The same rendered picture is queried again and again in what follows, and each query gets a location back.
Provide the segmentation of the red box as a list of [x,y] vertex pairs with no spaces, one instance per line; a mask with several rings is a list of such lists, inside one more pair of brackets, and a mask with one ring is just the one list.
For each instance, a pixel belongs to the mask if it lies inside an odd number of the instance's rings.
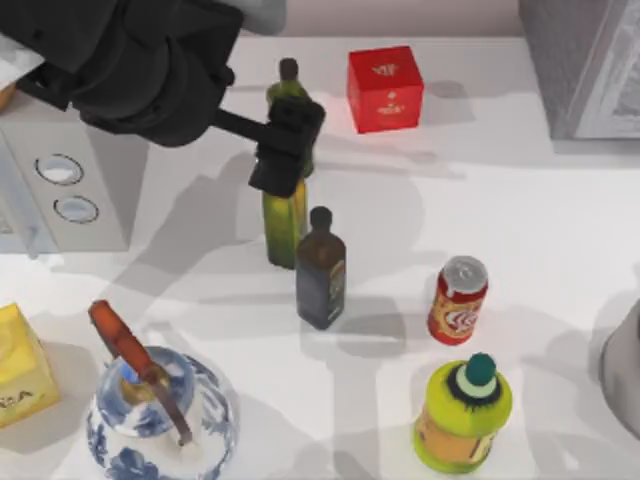
[[408,46],[348,54],[347,98],[360,134],[415,128],[424,81]]

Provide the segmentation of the pale microwave oven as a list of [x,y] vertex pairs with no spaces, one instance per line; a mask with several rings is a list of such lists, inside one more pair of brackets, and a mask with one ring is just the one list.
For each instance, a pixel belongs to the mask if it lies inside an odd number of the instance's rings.
[[[58,186],[38,175],[35,160],[55,153],[82,166],[80,182]],[[103,132],[72,109],[17,94],[0,112],[0,254],[126,250],[148,153],[148,143],[138,137]],[[85,224],[63,220],[53,203],[69,196],[93,201],[98,218]]]

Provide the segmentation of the grey cabinet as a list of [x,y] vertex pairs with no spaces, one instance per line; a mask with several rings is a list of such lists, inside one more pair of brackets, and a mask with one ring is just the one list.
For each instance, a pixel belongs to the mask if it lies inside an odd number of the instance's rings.
[[554,140],[640,140],[640,0],[519,0]]

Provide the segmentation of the grey round container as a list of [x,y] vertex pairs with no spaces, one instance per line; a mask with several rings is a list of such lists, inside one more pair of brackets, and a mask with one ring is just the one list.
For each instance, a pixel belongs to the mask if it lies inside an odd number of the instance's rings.
[[613,415],[640,440],[640,299],[606,339],[599,358],[599,381]]

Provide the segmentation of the green glass bottle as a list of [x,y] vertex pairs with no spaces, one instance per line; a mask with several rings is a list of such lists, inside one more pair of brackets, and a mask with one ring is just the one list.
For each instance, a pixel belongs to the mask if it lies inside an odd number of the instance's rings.
[[[277,98],[298,97],[310,101],[307,90],[298,78],[299,66],[295,58],[286,57],[279,62],[279,81],[266,91],[268,105]],[[299,242],[308,232],[308,204],[306,178],[314,171],[313,155],[307,154],[303,179],[289,198],[262,194],[262,213],[266,251],[269,262],[275,266],[294,270]]]

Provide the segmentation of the round microwave knob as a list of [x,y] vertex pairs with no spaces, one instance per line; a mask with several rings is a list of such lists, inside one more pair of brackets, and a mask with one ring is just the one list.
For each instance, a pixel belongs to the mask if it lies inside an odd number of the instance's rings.
[[97,205],[82,196],[69,196],[55,200],[53,208],[63,220],[71,223],[91,223],[99,216]]
[[34,168],[41,178],[58,186],[76,184],[84,177],[84,170],[75,159],[59,153],[37,158]]

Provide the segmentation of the yellow-green bottle with green cap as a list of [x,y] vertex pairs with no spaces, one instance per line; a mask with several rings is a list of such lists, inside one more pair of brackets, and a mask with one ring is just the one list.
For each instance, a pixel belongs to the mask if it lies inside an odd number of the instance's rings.
[[476,470],[513,405],[509,383],[484,352],[440,366],[429,378],[412,443],[426,466],[449,474]]

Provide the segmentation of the red and white can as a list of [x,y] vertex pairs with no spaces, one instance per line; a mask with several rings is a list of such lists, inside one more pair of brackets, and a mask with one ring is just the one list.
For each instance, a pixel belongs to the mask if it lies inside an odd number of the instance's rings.
[[473,334],[489,287],[485,265],[473,256],[454,256],[439,272],[427,317],[429,333],[446,345],[459,345]]

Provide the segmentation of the blue and white teapot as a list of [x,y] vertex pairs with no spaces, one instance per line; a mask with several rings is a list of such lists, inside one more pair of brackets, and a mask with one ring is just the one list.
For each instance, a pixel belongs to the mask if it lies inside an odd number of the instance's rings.
[[219,377],[189,355],[142,345],[105,300],[88,314],[112,356],[85,427],[106,480],[219,480],[237,442]]

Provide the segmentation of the pale grey rounded box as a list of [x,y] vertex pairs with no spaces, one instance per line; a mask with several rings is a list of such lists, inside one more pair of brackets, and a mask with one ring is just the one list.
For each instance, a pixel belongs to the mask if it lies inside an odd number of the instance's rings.
[[233,0],[244,14],[243,28],[259,35],[279,34],[287,22],[287,0]]

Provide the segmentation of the yellow box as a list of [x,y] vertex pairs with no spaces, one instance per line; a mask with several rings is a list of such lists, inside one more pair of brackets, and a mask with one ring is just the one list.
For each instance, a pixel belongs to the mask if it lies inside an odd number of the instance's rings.
[[60,400],[45,350],[13,303],[0,307],[0,428]]

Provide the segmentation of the dark brown bottle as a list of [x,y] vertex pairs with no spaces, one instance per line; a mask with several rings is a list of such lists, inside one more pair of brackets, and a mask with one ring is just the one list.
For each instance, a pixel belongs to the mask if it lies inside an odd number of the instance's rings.
[[315,329],[327,330],[344,310],[346,245],[331,231],[329,208],[314,207],[309,220],[311,230],[296,250],[297,313]]

